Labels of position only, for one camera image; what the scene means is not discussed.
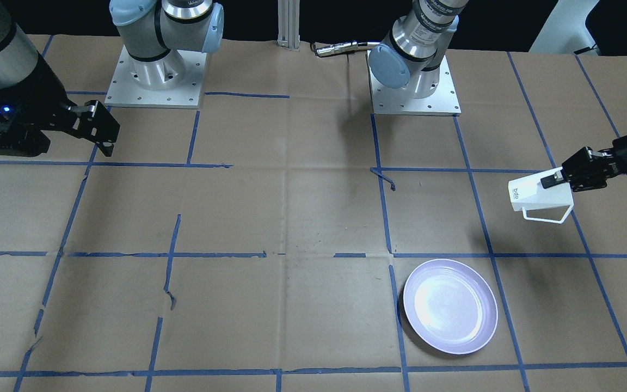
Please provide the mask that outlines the white angular cup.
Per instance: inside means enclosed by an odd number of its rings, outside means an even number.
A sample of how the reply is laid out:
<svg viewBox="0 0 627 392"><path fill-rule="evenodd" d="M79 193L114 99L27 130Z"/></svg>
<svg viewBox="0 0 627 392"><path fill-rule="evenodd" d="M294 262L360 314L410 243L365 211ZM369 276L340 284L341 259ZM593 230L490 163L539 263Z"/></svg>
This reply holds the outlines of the white angular cup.
<svg viewBox="0 0 627 392"><path fill-rule="evenodd" d="M561 170L564 176L563 169L563 167L556 167L509 181L507 193L513 211L522 213L523 218L528 221L564 223L573 210L573 191L570 184L565 177L563 184L553 188L544 189L540 183L540 179L551 170ZM563 215L557 220L529 216L530 211L557 208L565 209Z"/></svg>

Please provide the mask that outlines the lavender round plate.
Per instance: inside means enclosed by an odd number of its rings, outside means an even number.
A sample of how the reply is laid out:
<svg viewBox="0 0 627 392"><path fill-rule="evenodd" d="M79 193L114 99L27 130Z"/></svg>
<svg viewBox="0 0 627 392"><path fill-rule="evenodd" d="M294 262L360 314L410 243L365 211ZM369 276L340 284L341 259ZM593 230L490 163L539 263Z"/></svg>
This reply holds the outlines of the lavender round plate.
<svg viewBox="0 0 627 392"><path fill-rule="evenodd" d="M478 352L497 330L497 298L482 275L460 261L429 260L414 268L402 302L411 329L445 354Z"/></svg>

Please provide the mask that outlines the white object top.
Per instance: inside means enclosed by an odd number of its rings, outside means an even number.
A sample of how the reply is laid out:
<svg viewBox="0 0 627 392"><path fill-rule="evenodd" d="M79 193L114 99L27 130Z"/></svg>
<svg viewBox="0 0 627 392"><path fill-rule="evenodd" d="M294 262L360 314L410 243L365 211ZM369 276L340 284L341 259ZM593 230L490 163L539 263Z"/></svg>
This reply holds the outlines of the white object top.
<svg viewBox="0 0 627 392"><path fill-rule="evenodd" d="M597 1L559 1L531 45L530 53L573 54L589 48L599 54L585 22Z"/></svg>

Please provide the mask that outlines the silver base plate image left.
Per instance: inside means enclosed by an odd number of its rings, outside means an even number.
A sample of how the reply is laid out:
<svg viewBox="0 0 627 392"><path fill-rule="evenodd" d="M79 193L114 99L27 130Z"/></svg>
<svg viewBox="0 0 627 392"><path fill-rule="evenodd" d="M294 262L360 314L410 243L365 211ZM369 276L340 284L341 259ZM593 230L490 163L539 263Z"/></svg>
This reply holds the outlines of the silver base plate image left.
<svg viewBox="0 0 627 392"><path fill-rule="evenodd" d="M109 85L110 107L199 109L209 54L172 50L154 62L140 62L124 47Z"/></svg>

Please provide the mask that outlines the silver base plate image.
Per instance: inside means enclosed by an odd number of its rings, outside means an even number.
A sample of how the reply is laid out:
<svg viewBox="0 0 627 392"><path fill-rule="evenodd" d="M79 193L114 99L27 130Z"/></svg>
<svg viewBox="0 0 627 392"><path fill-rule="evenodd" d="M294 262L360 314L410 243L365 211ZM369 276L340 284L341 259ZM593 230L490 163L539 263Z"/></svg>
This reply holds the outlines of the silver base plate image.
<svg viewBox="0 0 627 392"><path fill-rule="evenodd" d="M199 109L209 54L172 50L154 62L140 62L124 47L109 85L110 107Z"/></svg>
<svg viewBox="0 0 627 392"><path fill-rule="evenodd" d="M375 114L458 116L460 102L453 84L447 57L439 67L439 82L426 97L416 97L416 92L391 89L381 84L368 69L372 108Z"/></svg>

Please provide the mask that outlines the silver base plate image right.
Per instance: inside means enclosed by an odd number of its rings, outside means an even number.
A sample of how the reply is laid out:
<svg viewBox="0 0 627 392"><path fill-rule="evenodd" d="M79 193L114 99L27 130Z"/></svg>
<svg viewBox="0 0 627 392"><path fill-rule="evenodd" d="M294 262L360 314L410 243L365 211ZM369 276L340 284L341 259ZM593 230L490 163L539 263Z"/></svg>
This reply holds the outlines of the silver base plate image right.
<svg viewBox="0 0 627 392"><path fill-rule="evenodd" d="M368 69L372 108L375 114L458 116L460 102L453 84L447 57L439 67L439 82L426 97L416 97L416 92L391 89L381 84Z"/></svg>

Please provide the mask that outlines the aluminium extrusion post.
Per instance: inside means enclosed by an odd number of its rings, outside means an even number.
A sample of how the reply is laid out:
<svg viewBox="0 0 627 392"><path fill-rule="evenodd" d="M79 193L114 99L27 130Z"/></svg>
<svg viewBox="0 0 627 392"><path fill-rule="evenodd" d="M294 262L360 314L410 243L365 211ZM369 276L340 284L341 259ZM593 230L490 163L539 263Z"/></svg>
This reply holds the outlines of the aluminium extrusion post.
<svg viewBox="0 0 627 392"><path fill-rule="evenodd" d="M299 51L299 0L277 2L277 27L276 44L290 51Z"/></svg>

